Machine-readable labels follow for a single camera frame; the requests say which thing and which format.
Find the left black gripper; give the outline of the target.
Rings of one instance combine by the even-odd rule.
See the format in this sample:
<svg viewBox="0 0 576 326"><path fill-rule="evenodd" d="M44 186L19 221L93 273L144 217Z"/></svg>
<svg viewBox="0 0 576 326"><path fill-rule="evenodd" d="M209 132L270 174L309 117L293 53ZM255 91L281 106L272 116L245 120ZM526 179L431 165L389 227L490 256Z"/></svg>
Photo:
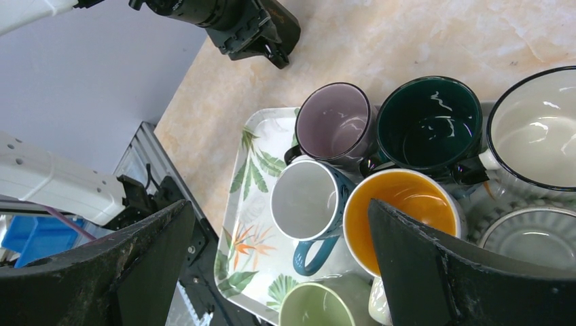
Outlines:
<svg viewBox="0 0 576 326"><path fill-rule="evenodd" d="M196 25L230 60L267 58L276 68L290 63L300 39L298 19L275 0L129 1L134 9L145 4L159 16Z"/></svg>

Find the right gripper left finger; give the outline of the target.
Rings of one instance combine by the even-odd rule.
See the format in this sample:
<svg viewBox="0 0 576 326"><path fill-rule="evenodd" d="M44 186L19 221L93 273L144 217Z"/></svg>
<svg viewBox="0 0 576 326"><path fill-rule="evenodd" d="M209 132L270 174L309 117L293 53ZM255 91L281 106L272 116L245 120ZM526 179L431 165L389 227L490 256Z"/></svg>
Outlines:
<svg viewBox="0 0 576 326"><path fill-rule="evenodd" d="M166 222L155 213L128 227L22 268L1 269L2 325L114 325L116 283Z"/></svg>

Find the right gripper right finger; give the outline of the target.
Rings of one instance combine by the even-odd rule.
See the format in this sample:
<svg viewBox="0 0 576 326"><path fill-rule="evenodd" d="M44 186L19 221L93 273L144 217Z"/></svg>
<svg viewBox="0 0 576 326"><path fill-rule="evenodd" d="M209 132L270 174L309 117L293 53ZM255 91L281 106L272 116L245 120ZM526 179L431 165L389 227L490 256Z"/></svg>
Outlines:
<svg viewBox="0 0 576 326"><path fill-rule="evenodd" d="M371 200L394 325L574 325L575 273L481 249Z"/></svg>

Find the white floral mug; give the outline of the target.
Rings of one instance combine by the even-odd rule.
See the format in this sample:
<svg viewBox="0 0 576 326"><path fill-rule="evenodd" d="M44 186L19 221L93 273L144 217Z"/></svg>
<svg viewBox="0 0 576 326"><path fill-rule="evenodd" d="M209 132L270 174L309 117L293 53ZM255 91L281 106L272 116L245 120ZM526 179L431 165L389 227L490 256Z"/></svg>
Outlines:
<svg viewBox="0 0 576 326"><path fill-rule="evenodd" d="M351 193L344 209L343 231L355 261L373 277L368 299L370 317L392 325L381 272L370 232L368 208L379 200L408 219L462 239L467 222L459 203L432 178L413 170L393 168L364 179Z"/></svg>

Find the light green mug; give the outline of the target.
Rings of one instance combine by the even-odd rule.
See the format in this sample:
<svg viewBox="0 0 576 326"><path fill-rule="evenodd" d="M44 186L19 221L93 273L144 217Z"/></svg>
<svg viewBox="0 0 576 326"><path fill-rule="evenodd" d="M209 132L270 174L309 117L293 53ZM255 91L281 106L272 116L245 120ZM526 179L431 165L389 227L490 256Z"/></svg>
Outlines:
<svg viewBox="0 0 576 326"><path fill-rule="evenodd" d="M279 325L377 325L368 312L370 286L354 274L295 286L283 299Z"/></svg>

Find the grey striped mug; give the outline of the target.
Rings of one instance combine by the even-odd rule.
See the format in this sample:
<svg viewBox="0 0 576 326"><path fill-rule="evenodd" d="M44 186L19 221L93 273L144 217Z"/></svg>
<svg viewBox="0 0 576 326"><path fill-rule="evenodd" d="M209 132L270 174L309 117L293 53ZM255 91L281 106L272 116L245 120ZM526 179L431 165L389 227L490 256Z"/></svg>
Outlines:
<svg viewBox="0 0 576 326"><path fill-rule="evenodd" d="M575 271L575 209L551 200L465 200L467 240L508 258Z"/></svg>

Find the lilac purple mug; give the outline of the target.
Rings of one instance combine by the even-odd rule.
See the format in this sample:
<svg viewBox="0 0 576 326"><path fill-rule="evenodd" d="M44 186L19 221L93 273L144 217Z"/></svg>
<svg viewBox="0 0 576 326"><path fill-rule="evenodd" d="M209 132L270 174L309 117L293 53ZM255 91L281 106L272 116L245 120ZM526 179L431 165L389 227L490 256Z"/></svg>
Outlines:
<svg viewBox="0 0 576 326"><path fill-rule="evenodd" d="M295 121L297 144L284 161L308 157L348 173L360 173L361 162L376 150L378 108L358 86L335 82L315 90Z"/></svg>

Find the light blue mug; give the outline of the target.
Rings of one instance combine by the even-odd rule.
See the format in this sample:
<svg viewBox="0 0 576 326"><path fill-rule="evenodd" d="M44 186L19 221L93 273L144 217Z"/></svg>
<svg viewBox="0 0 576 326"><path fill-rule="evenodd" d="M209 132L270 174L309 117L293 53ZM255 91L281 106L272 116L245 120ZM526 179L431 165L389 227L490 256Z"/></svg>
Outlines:
<svg viewBox="0 0 576 326"><path fill-rule="evenodd" d="M278 230L298 242L292 259L301 276L316 274L343 235L344 209L356 183L315 160L292 162L277 179L270 197Z"/></svg>

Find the dark green mug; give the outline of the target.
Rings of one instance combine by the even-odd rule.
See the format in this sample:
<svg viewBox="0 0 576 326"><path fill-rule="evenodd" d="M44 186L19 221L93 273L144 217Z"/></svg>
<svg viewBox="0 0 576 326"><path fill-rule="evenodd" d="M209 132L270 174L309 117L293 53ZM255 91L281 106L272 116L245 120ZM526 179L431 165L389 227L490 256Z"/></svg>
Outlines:
<svg viewBox="0 0 576 326"><path fill-rule="evenodd" d="M456 164L479 154L482 126L481 102L469 86L445 76L413 79L380 107L377 148L363 159L360 173L404 168L452 183Z"/></svg>

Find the white black-rimmed mug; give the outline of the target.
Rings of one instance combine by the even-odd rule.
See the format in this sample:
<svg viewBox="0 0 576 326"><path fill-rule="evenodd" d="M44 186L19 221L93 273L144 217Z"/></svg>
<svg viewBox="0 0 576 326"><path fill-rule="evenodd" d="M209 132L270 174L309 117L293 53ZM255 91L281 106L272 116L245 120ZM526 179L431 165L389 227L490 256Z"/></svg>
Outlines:
<svg viewBox="0 0 576 326"><path fill-rule="evenodd" d="M488 148L473 159L480 179L498 179L520 196L575 199L575 67L528 76L496 101Z"/></svg>

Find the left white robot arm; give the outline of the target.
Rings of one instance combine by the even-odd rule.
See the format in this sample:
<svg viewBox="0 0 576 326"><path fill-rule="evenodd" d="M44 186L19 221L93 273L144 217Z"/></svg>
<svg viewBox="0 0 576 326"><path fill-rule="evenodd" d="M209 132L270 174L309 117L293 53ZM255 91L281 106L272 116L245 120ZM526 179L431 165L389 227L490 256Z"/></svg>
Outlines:
<svg viewBox="0 0 576 326"><path fill-rule="evenodd" d="M148 1L159 16L196 25L231 60L263 56L275 67L289 64L300 39L298 19L278 1ZM100 174L37 146L1 133L1 194L82 217L119 230L172 204L133 178Z"/></svg>

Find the blue plastic bin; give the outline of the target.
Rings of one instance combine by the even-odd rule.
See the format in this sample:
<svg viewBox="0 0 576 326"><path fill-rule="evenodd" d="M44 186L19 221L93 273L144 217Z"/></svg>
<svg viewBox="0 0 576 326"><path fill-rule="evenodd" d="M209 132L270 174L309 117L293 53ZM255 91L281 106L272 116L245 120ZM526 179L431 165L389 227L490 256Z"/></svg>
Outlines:
<svg viewBox="0 0 576 326"><path fill-rule="evenodd" d="M13 216L1 231L1 265L21 268L71 249L79 234L55 217Z"/></svg>

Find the floral leaf pattern tray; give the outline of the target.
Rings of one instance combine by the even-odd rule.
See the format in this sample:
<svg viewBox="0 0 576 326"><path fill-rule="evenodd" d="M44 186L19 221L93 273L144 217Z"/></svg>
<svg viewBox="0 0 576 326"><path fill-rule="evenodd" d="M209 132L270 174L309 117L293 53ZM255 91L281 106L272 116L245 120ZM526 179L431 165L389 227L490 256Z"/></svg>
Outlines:
<svg viewBox="0 0 576 326"><path fill-rule="evenodd" d="M270 208L272 188L285 167L281 155L295 144L298 111L296 107L262 109L245 124L214 265L222 296L272 325L278 323L286 294L306 281L292 266L298 244L278 230ZM470 239L488 249L511 253L513 238L525 241L521 219L485 235L499 213L539 206L575 208L574 194L510 181L504 170L491 171L488 176L476 185L460 185L451 177L441 180L463 209Z"/></svg>

